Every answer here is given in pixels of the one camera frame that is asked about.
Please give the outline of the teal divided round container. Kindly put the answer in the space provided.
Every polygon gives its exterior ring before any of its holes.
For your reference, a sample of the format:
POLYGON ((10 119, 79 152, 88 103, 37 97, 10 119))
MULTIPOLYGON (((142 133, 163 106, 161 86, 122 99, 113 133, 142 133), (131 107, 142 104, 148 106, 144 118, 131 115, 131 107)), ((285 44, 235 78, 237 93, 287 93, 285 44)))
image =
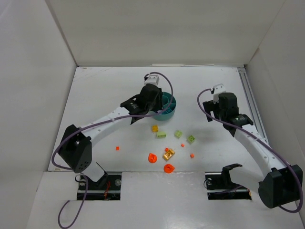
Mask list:
POLYGON ((163 92, 162 95, 163 109, 167 108, 162 114, 154 115, 153 119, 157 121, 168 121, 175 113, 176 99, 168 92, 163 92))

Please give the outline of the light green sloped lego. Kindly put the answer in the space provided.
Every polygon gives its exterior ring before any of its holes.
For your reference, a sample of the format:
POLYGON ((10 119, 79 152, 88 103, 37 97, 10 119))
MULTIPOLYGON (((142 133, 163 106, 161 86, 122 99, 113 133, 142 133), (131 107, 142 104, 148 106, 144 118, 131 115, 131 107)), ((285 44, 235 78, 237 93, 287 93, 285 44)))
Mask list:
POLYGON ((156 137, 157 138, 165 138, 166 137, 166 133, 164 131, 158 131, 156 133, 156 137))

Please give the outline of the light green small lego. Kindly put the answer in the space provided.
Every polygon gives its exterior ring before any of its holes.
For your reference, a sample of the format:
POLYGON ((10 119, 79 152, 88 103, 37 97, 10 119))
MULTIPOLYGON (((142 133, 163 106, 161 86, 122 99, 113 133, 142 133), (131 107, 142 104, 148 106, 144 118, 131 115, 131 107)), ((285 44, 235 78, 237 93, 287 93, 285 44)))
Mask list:
POLYGON ((174 133, 174 136, 177 137, 177 138, 180 138, 182 135, 183 135, 183 133, 182 133, 181 130, 176 130, 175 133, 174 133))

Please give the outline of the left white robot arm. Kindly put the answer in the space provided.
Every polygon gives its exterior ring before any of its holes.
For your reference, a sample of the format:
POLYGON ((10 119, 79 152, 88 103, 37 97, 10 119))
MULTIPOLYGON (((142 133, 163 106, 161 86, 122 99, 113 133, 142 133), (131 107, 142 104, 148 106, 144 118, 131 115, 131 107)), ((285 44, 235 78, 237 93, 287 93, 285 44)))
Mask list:
POLYGON ((92 160, 92 148, 119 128, 132 125, 149 112, 160 111, 162 95, 161 88, 148 83, 139 94, 89 126, 68 126, 57 150, 58 155, 74 173, 82 173, 95 183, 104 183, 106 172, 92 160))

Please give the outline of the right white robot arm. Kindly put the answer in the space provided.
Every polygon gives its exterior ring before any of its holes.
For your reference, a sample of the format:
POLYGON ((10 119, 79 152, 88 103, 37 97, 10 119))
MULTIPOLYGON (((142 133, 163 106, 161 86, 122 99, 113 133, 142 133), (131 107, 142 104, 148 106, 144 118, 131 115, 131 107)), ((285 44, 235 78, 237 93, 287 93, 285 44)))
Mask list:
POLYGON ((263 177, 255 190, 268 208, 279 207, 298 213, 303 207, 303 171, 299 165, 289 164, 274 151, 258 133, 251 118, 239 112, 234 93, 222 92, 218 100, 199 102, 209 122, 215 120, 240 142, 259 166, 263 177))

